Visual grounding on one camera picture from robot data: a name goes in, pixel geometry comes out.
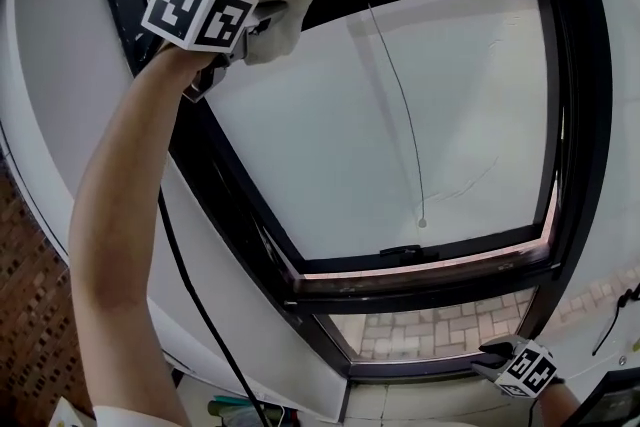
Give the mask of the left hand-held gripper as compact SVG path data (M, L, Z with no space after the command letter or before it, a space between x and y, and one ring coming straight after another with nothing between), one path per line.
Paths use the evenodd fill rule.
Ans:
M266 31L287 9L281 0L149 0L141 25L175 46L215 58L184 91L199 101L249 54L249 38Z

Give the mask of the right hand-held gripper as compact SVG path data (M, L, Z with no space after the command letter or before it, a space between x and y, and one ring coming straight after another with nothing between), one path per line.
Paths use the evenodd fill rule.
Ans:
M512 358L516 345L511 339L496 339L483 343L479 349L501 358ZM533 340L516 346L515 356L501 373L499 368L480 362L473 362L471 369L515 398L537 398L557 375L550 352Z

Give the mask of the black framed window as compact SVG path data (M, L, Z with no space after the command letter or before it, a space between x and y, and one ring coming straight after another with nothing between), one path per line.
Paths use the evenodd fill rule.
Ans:
M140 72L162 37L142 25L149 0L109 0L133 72ZM153 304L184 328L234 325L245 318L242 291L255 295L255 314L305 340L341 377L357 382L467 375L487 365L477 342L467 340L463 304L488 306L512 293L506 324L524 336L539 334L577 267L598 204L607 163L612 108L612 65L602 0L555 0L565 66L559 169L559 216L552 234L555 265L530 283L492 282L481 292L449 290L386 298L362 310L288 309L263 291L211 224L171 154L159 200L156 250L149 288Z

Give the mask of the person's right forearm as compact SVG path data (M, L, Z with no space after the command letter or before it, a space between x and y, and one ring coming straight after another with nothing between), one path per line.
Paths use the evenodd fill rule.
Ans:
M538 397L543 427L562 427L581 403L561 378L554 379Z

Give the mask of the person's left forearm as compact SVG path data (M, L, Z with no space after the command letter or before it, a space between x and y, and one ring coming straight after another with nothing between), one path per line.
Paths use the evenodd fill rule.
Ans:
M176 392L147 301L157 200L184 90L212 55L164 44L133 80L84 172L69 230L71 291L93 408L180 427Z

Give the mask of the frosted glass window sash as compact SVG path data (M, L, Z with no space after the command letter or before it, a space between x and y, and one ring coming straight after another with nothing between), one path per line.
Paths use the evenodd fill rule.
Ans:
M555 0L314 0L294 52L185 103L171 154L288 309L530 283L555 265ZM381 258L419 245L431 262Z

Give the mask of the black sink cabinet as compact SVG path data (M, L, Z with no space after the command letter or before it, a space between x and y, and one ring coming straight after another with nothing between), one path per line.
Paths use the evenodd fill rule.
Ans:
M562 427L640 427L640 368L607 372Z

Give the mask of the green cleaning bottles pile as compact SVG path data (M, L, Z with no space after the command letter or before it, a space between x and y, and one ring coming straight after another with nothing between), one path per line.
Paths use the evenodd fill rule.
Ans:
M282 427L288 421L285 407L265 402L259 402L259 406L267 424L248 399L218 395L208 402L207 411L220 418L223 427Z

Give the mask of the person's white shirt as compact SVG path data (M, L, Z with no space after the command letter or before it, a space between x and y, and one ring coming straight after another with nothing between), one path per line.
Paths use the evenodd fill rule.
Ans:
M179 425L150 416L111 406L95 406L96 427L180 427Z

